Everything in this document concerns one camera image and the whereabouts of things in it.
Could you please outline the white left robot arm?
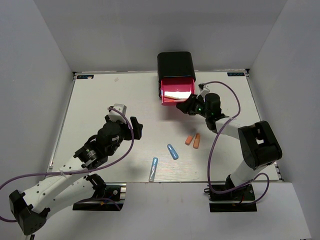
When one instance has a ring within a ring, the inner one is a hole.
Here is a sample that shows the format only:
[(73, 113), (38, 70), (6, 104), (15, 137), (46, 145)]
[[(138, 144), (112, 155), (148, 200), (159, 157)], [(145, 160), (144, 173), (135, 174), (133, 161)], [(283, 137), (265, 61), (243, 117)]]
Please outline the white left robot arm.
[(60, 169), (35, 186), (9, 195), (10, 210), (24, 235), (32, 235), (44, 226), (55, 213), (82, 200), (101, 200), (112, 196), (113, 190), (96, 173), (105, 164), (122, 141), (140, 140), (143, 125), (130, 117), (131, 125), (125, 121), (112, 121), (105, 116), (106, 123), (97, 134), (84, 145)]

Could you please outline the orange correction tape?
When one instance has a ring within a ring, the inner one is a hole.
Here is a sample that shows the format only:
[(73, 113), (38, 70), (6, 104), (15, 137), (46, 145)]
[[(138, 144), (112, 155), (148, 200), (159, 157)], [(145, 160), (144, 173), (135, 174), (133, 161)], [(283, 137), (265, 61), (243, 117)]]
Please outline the orange correction tape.
[(201, 140), (201, 135), (199, 133), (196, 133), (194, 137), (194, 142), (193, 142), (193, 148), (198, 149), (200, 145), (200, 140)]

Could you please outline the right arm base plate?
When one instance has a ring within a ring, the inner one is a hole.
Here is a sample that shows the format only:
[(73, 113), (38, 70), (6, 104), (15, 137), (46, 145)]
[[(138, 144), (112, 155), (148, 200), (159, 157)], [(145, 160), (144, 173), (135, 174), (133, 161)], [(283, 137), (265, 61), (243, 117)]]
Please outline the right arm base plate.
[(225, 194), (216, 194), (209, 187), (203, 191), (208, 195), (211, 213), (257, 212), (256, 203), (252, 203), (256, 198), (251, 184)]

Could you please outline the light blue correction tape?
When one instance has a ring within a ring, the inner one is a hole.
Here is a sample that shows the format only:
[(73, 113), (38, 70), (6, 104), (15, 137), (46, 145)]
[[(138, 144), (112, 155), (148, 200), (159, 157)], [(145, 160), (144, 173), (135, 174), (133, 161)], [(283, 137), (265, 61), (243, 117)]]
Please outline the light blue correction tape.
[(168, 149), (173, 160), (177, 160), (179, 158), (178, 153), (176, 152), (176, 150), (173, 148), (173, 146), (171, 144), (167, 145), (167, 149)]

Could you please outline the pink top drawer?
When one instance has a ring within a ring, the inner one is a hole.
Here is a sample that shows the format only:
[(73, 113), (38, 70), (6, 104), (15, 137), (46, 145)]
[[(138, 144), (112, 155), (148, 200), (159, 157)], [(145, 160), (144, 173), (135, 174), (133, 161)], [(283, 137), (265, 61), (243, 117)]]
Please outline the pink top drawer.
[(160, 81), (161, 105), (174, 106), (183, 102), (164, 98), (164, 95), (187, 99), (195, 91), (195, 80), (191, 76), (165, 77)]

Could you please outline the orange highlighter pen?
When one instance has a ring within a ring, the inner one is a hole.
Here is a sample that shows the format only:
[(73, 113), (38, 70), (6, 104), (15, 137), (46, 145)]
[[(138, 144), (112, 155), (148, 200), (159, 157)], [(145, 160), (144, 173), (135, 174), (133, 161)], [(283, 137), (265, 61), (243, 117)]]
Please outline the orange highlighter pen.
[(164, 95), (165, 99), (174, 100), (174, 101), (185, 101), (186, 98), (176, 97), (176, 96), (170, 96), (170, 95)]

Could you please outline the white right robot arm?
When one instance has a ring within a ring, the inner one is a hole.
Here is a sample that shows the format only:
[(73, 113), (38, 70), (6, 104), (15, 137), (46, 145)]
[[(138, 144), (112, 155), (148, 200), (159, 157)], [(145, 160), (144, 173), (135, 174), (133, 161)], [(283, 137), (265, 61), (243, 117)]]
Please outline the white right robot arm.
[(205, 119), (207, 128), (216, 133), (207, 162), (207, 181), (211, 179), (211, 161), (220, 135), (239, 140), (243, 160), (237, 169), (225, 181), (224, 190), (216, 190), (210, 184), (209, 191), (214, 195), (227, 195), (236, 200), (244, 193), (244, 187), (263, 175), (262, 170), (272, 165), (283, 156), (282, 149), (270, 124), (259, 121), (245, 126), (235, 122), (236, 117), (225, 115), (221, 109), (220, 97), (208, 93), (204, 97), (191, 94), (185, 101), (177, 103), (176, 108), (182, 113)]

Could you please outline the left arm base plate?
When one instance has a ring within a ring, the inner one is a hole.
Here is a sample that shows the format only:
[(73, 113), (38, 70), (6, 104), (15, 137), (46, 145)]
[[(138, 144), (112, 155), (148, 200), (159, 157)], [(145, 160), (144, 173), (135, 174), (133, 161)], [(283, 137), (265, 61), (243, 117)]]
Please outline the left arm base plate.
[(73, 211), (119, 212), (126, 198), (126, 183), (105, 183), (102, 190), (95, 191), (88, 200), (74, 203)]

